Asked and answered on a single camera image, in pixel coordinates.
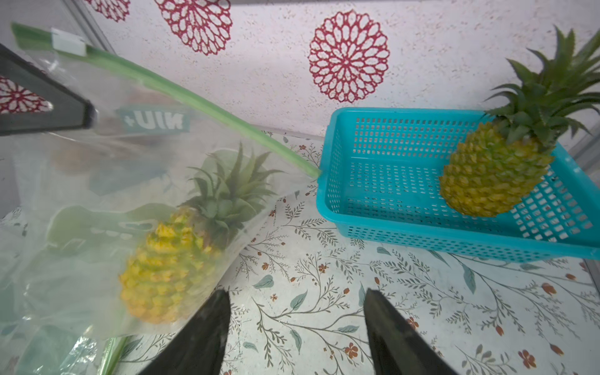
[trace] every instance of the pineapple skin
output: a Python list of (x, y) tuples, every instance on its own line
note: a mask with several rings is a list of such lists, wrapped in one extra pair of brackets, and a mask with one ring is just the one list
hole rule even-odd
[(440, 193), (463, 215), (495, 217), (510, 211), (542, 181), (554, 157), (537, 140), (506, 144), (492, 122), (459, 143), (440, 177)]
[(194, 232), (196, 217), (194, 210), (180, 209), (129, 258), (119, 280), (121, 299), (134, 317), (153, 324), (186, 318), (197, 309), (199, 295), (212, 290), (220, 251), (205, 233)]

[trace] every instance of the plastic bag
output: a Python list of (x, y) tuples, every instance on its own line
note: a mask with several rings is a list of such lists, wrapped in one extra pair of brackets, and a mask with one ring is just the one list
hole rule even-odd
[(14, 274), (24, 317), (77, 335), (173, 332), (249, 242), (275, 201), (318, 170), (261, 131), (135, 64), (87, 47), (19, 46), (89, 99), (89, 130), (15, 136), (29, 220)]

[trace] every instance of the pineapple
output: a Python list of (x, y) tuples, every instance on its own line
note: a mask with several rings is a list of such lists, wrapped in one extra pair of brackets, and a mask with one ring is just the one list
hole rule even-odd
[(440, 193), (448, 206), (464, 215), (495, 217), (520, 203), (542, 181), (557, 139), (571, 129), (587, 131), (567, 117), (600, 104), (600, 92), (583, 92), (600, 82), (600, 31), (575, 54), (575, 34), (557, 28), (553, 59), (530, 50), (543, 64), (539, 73), (508, 60), (521, 85), (507, 83), (490, 98), (509, 103), (486, 111), (495, 118), (467, 136), (451, 155), (440, 177)]
[(224, 250), (244, 222), (264, 208), (265, 197), (274, 194), (266, 178), (280, 171), (262, 167), (268, 154), (243, 163), (240, 145), (231, 168), (216, 154), (207, 159), (214, 173), (194, 168), (201, 176), (194, 178), (200, 194), (146, 236), (119, 276), (121, 299), (131, 315), (158, 324), (197, 309), (221, 276), (215, 266)]

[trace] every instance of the pineapple crown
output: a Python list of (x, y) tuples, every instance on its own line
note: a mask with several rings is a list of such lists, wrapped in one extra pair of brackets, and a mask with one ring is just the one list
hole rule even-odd
[(511, 144), (525, 137), (537, 138), (542, 150), (553, 149), (558, 137), (571, 129), (574, 136), (579, 129), (588, 132), (570, 114), (583, 109), (595, 110), (600, 104), (600, 92), (583, 92), (600, 82), (600, 56), (592, 57), (600, 47), (600, 30), (575, 54), (575, 33), (565, 36), (557, 27), (557, 46), (553, 59), (540, 51), (529, 49), (539, 58), (543, 68), (534, 73), (523, 64), (508, 59), (521, 85), (506, 83), (492, 90), (505, 89), (494, 97), (506, 97), (505, 106), (486, 111), (496, 116), (497, 129)]
[(200, 195), (181, 206), (195, 208), (200, 212), (205, 220), (199, 221), (199, 229), (207, 231), (212, 243), (219, 248), (225, 248), (244, 227), (243, 223), (265, 208), (262, 203), (266, 202), (266, 196), (275, 194), (266, 188), (266, 179), (271, 174), (282, 171), (265, 170), (262, 167), (269, 154), (270, 152), (266, 152), (257, 157), (252, 154), (243, 165), (244, 150), (240, 143), (233, 166), (228, 167), (217, 154), (210, 154), (209, 159), (212, 159), (216, 167), (213, 173), (203, 168), (190, 167), (198, 171), (197, 176), (202, 176), (192, 178)]

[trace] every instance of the red mandala print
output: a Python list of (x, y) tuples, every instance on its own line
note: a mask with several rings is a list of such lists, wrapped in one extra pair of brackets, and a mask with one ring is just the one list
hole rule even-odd
[(388, 38), (379, 23), (350, 11), (325, 19), (314, 31), (308, 60), (322, 93), (352, 103), (383, 82), (388, 56)]
[(49, 110), (50, 105), (46, 100), (10, 79), (0, 77), (0, 114)]
[(216, 55), (231, 39), (229, 0), (154, 0), (173, 34), (196, 52)]
[(130, 0), (85, 0), (92, 8), (109, 20), (125, 20), (129, 14)]

